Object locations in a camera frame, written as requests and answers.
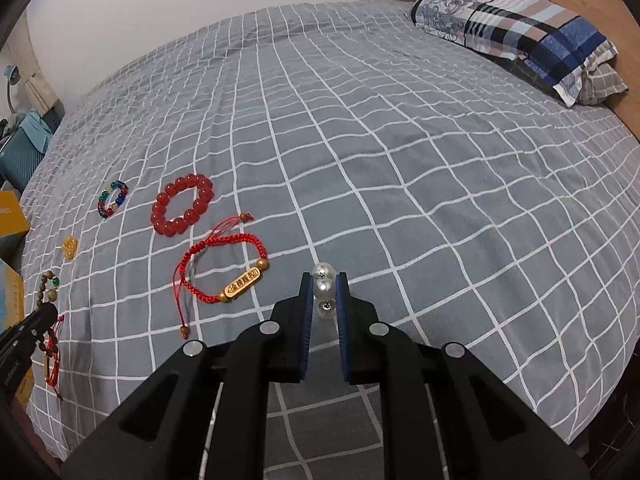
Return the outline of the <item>blue desk lamp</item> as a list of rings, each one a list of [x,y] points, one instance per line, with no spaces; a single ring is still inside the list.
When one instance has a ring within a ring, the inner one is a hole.
[[[6,77],[6,102],[8,102],[10,114],[13,115],[15,107],[12,102],[11,89],[17,86],[21,80],[20,69],[16,65],[7,65],[4,69],[4,76]]]

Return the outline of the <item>red cord bracelet gold plate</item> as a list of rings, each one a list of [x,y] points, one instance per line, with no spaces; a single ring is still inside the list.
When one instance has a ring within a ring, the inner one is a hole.
[[[254,221],[255,218],[248,212],[240,212],[218,222],[206,235],[206,237],[191,244],[180,257],[171,275],[171,295],[178,313],[179,333],[183,340],[191,335],[191,329],[186,314],[182,307],[182,294],[187,292],[192,299],[200,304],[225,304],[235,300],[254,286],[269,269],[270,262],[267,248],[262,240],[255,234],[244,231],[233,231],[240,224]],[[227,246],[245,245],[255,249],[256,256],[249,263],[241,266],[232,263],[219,269],[213,268],[210,273],[229,273],[237,270],[240,275],[220,286],[216,292],[206,292],[195,284],[196,273],[191,274],[198,260],[204,252]]]

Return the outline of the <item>grey checked bed sheet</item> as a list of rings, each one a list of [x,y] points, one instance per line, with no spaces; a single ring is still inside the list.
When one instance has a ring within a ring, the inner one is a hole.
[[[172,271],[240,212],[270,266],[225,304],[182,294],[206,344],[326,262],[382,321],[470,348],[571,441],[639,337],[637,139],[428,36],[403,3],[279,6],[139,58],[66,115],[21,205],[26,307],[42,274],[61,281],[63,400],[37,382],[26,408],[59,458],[181,346]]]

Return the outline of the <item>open cardboard shoe box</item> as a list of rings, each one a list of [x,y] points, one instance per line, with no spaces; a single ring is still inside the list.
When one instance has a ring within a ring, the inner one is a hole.
[[[13,263],[18,246],[29,231],[29,223],[13,191],[1,191],[1,330],[4,332],[25,317],[24,282]]]

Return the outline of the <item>teal suitcase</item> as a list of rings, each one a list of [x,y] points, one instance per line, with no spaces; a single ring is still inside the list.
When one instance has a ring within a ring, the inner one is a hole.
[[[30,110],[1,148],[1,177],[20,193],[24,192],[49,144],[54,131],[35,111]]]

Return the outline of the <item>blue plaid pillow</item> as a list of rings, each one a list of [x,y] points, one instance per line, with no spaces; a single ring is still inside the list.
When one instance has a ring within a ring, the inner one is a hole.
[[[491,58],[567,107],[628,90],[616,45],[583,16],[550,0],[418,0],[416,27]]]

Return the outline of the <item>red cord bracelet gold tube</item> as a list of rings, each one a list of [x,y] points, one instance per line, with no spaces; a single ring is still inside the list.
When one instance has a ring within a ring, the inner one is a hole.
[[[60,315],[55,323],[44,333],[41,351],[43,354],[44,382],[54,392],[58,400],[62,401],[62,394],[58,391],[58,376],[60,376],[61,352],[58,346],[58,331],[65,320]]]

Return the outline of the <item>beige left curtain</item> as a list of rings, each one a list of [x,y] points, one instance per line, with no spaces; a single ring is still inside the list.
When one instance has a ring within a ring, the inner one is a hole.
[[[39,66],[32,40],[30,40],[27,18],[22,16],[18,20],[6,43],[12,60],[20,71],[21,82],[29,103],[40,116],[44,116],[55,107],[58,96]]]

